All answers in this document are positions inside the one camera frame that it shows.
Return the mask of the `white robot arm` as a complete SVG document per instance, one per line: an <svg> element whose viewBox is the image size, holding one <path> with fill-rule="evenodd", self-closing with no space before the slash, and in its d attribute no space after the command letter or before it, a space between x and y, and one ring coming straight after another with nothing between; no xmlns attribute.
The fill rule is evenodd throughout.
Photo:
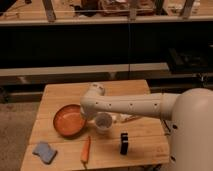
<svg viewBox="0 0 213 171"><path fill-rule="evenodd" d="M170 120L169 171L213 171L213 90L106 96L92 83L80 105L86 118L112 112Z"/></svg>

